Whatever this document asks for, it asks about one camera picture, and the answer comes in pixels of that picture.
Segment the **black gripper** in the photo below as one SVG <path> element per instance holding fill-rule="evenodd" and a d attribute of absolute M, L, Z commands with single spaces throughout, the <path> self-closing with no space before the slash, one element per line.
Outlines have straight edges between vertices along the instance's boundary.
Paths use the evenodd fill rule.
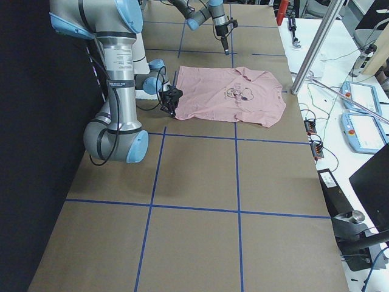
<path fill-rule="evenodd" d="M 233 29 L 238 27 L 238 21 L 236 19 L 228 18 L 215 18 L 214 25 L 216 30 L 216 36 L 220 37 L 221 44 L 225 55 L 229 55 L 229 44 L 227 36 L 229 35 L 229 25 L 232 25 Z"/>
<path fill-rule="evenodd" d="M 177 88 L 169 88 L 167 91 L 162 91 L 161 94 L 160 110 L 165 113 L 171 113 L 171 116 L 175 118 L 175 110 L 178 106 L 179 99 L 183 96 L 183 92 Z"/>

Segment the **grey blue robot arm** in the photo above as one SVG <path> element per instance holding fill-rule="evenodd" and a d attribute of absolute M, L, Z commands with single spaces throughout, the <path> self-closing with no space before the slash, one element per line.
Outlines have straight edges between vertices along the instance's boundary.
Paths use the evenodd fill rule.
<path fill-rule="evenodd" d="M 188 1 L 168 1 L 175 6 L 187 21 L 187 25 L 191 30 L 197 30 L 208 19 L 212 20 L 214 27 L 214 37 L 222 44 L 223 51 L 226 55 L 229 55 L 229 43 L 227 37 L 238 27 L 236 19 L 229 18 L 224 10 L 223 1 L 208 1 L 206 4 L 201 1 L 203 7 L 199 10 L 195 10 L 194 7 L 189 5 Z"/>
<path fill-rule="evenodd" d="M 149 136 L 137 119 L 136 94 L 155 95 L 162 111 L 174 116 L 183 93 L 170 85 L 161 59 L 145 58 L 139 3 L 51 1 L 50 21 L 58 33 L 94 40 L 98 47 L 96 64 L 106 75 L 108 98 L 84 131 L 90 159 L 140 162 Z"/>

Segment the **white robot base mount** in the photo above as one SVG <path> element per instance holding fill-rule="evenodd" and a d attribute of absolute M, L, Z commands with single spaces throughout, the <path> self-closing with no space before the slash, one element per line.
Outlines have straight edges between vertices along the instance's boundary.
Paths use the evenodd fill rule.
<path fill-rule="evenodd" d="M 142 34 L 138 33 L 136 37 L 136 41 L 132 46 L 134 75 L 148 74 L 150 72 L 150 68 L 146 59 Z M 141 85 L 140 89 L 136 90 L 136 99 L 152 100 L 155 99 L 155 96 L 147 94 Z"/>

